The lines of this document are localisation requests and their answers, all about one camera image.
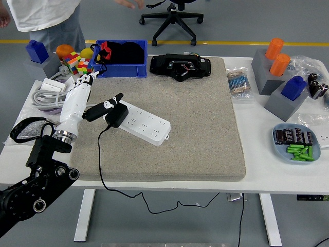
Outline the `person's right hand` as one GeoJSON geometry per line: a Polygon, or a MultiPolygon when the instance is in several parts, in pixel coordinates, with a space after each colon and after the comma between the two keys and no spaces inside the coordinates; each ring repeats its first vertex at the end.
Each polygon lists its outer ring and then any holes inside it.
{"type": "Polygon", "coordinates": [[[7,11],[7,9],[3,6],[0,9],[0,18],[1,18],[0,19],[0,27],[1,28],[7,27],[11,22],[10,14],[7,11]]]}

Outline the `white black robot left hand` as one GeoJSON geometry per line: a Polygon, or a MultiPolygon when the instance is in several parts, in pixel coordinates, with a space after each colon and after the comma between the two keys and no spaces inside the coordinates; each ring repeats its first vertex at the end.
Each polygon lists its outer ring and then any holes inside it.
{"type": "Polygon", "coordinates": [[[109,113],[123,98],[119,93],[113,98],[86,109],[91,86],[100,72],[88,72],[80,76],[75,86],[66,94],[60,115],[60,124],[55,128],[54,136],[78,137],[78,125],[82,120],[94,121],[109,113]]]}

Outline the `person's left hand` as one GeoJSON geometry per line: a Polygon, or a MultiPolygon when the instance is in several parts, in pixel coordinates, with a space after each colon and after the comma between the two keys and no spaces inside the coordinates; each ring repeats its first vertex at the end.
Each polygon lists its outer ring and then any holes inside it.
{"type": "Polygon", "coordinates": [[[135,9],[136,7],[138,7],[138,9],[144,8],[144,0],[114,0],[114,2],[129,9],[135,9]]]}

